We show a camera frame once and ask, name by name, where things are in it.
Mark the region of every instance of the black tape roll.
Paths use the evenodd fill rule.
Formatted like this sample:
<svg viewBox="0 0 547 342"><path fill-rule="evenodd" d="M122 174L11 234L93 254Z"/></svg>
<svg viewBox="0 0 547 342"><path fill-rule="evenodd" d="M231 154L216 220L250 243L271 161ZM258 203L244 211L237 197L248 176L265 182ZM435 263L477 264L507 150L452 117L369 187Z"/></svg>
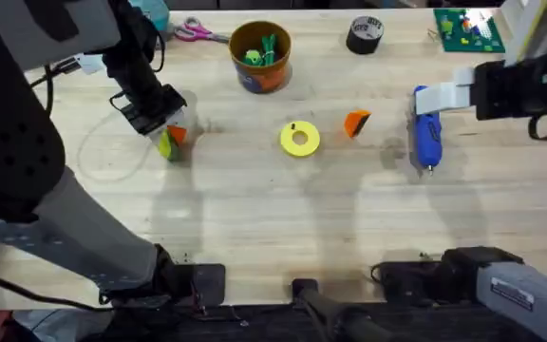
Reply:
<svg viewBox="0 0 547 342"><path fill-rule="evenodd" d="M377 18L360 16L351 22L346 45L357 54L373 53L383 35L384 25Z"/></svg>

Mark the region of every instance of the blue glue gun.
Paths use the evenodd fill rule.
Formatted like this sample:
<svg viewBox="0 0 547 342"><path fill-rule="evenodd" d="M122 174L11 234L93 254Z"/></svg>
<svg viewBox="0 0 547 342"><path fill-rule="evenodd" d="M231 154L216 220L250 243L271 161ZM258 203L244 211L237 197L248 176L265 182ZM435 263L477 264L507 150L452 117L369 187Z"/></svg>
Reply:
<svg viewBox="0 0 547 342"><path fill-rule="evenodd" d="M426 86L419 85L415 88L414 93L425 88ZM423 168L429 170L431 176L434 173L434 167L443 158L441 115L439 112L417 115L414 125L417 160Z"/></svg>

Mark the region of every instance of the white bracket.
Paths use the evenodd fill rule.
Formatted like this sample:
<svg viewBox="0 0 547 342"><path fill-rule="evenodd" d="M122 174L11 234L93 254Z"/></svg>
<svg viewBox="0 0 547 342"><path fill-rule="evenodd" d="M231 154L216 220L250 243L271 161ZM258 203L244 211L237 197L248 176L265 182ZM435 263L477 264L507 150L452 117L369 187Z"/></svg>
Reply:
<svg viewBox="0 0 547 342"><path fill-rule="evenodd" d="M470 106L470 86L473 83L473 67L455 69L452 82L429 86L415 93L416 114Z"/></svg>

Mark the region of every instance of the scissors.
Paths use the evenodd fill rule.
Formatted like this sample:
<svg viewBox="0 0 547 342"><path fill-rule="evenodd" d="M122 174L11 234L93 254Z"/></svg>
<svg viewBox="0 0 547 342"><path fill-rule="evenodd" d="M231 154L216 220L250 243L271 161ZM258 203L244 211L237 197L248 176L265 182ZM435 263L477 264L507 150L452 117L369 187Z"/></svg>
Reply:
<svg viewBox="0 0 547 342"><path fill-rule="evenodd" d="M183 42L195 42L204 39L224 44L229 43L229 37L206 29L196 17L189 17L185 19L183 25L175 27L175 36Z"/></svg>

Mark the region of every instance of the green object in cup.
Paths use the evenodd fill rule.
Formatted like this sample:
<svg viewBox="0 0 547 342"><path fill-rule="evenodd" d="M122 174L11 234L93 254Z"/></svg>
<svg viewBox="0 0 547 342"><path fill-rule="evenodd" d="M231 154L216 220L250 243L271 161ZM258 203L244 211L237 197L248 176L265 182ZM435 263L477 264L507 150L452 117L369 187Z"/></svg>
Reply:
<svg viewBox="0 0 547 342"><path fill-rule="evenodd" d="M259 67L263 64L263 59L261 58L261 53L257 50L250 49L246 51L244 55L244 63L249 66Z"/></svg>
<svg viewBox="0 0 547 342"><path fill-rule="evenodd" d="M267 67L274 63L275 34L272 33L269 37L263 36L261 41L263 42L263 50L265 51L263 54L263 59L265 60L263 66Z"/></svg>

